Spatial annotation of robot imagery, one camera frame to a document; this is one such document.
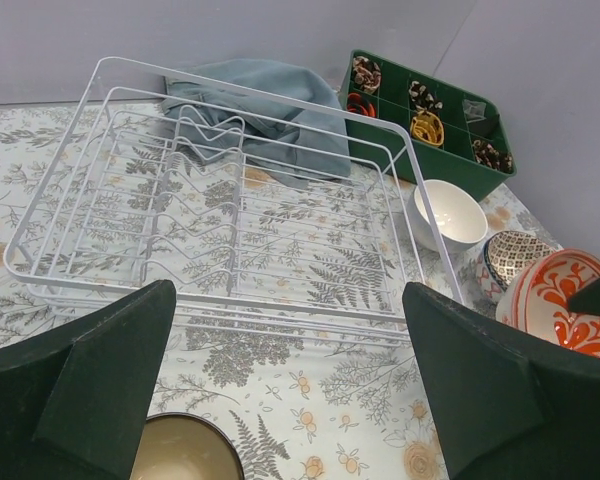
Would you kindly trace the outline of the plain white ribbed bowl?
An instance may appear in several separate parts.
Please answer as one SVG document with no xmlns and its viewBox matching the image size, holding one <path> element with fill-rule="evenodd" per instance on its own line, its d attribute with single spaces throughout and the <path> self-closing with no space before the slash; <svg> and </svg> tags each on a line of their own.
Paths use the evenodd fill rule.
<svg viewBox="0 0 600 480">
<path fill-rule="evenodd" d="M 482 242 L 488 222 L 481 206 L 456 185 L 438 179 L 424 181 L 436 225 L 449 254 L 469 250 Z M 416 186 L 407 203 L 411 231 L 418 245 L 437 251 L 420 186 Z"/>
</svg>

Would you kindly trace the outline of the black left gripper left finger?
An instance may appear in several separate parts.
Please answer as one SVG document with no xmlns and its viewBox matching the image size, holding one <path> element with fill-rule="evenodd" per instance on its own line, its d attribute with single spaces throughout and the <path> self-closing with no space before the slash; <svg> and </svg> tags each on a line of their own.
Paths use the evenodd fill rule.
<svg viewBox="0 0 600 480">
<path fill-rule="evenodd" d="M 0 479 L 127 479 L 169 339 L 159 280 L 0 348 Z"/>
</svg>

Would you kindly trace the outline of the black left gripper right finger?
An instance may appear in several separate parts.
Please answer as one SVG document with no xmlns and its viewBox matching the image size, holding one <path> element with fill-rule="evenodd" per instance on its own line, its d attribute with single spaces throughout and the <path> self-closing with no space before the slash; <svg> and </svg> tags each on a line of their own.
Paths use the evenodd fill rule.
<svg viewBox="0 0 600 480">
<path fill-rule="evenodd" d="M 452 479 L 600 479 L 600 359 L 407 283 L 409 336 Z"/>
</svg>

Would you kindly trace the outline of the orange white floral bowl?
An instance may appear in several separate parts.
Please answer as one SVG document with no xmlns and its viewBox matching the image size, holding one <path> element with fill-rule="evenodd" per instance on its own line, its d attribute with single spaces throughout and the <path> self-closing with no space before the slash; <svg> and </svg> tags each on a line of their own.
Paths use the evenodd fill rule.
<svg viewBox="0 0 600 480">
<path fill-rule="evenodd" d="M 496 320 L 568 350 L 600 358 L 600 316 L 568 300 L 600 278 L 600 260 L 578 249 L 553 252 L 523 269 L 498 302 Z"/>
</svg>

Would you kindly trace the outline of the red diamond pattern bowl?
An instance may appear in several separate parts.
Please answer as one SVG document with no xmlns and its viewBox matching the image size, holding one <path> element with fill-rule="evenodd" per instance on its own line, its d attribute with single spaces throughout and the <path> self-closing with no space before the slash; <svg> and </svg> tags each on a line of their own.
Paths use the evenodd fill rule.
<svg viewBox="0 0 600 480">
<path fill-rule="evenodd" d="M 477 258 L 476 279 L 482 293 L 489 301 L 497 304 L 502 299 L 506 292 L 506 284 L 497 275 L 485 248 Z"/>
</svg>

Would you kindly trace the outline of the black glazed bowl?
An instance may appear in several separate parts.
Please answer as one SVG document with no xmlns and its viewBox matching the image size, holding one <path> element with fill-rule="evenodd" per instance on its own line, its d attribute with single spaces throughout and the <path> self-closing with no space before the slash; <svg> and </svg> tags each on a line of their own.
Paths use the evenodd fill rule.
<svg viewBox="0 0 600 480">
<path fill-rule="evenodd" d="M 215 425 L 170 413 L 147 419 L 130 477 L 240 480 L 245 472 L 236 448 Z"/>
</svg>

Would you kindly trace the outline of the brown floral pattern bowl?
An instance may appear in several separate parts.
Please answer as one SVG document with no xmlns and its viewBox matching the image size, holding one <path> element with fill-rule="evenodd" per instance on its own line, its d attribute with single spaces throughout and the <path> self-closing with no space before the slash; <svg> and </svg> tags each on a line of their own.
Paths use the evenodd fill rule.
<svg viewBox="0 0 600 480">
<path fill-rule="evenodd" d="M 485 242 L 483 248 L 497 275 L 506 284 L 506 291 L 524 268 L 556 251 L 556 248 L 531 234 L 513 230 L 496 233 Z"/>
</svg>

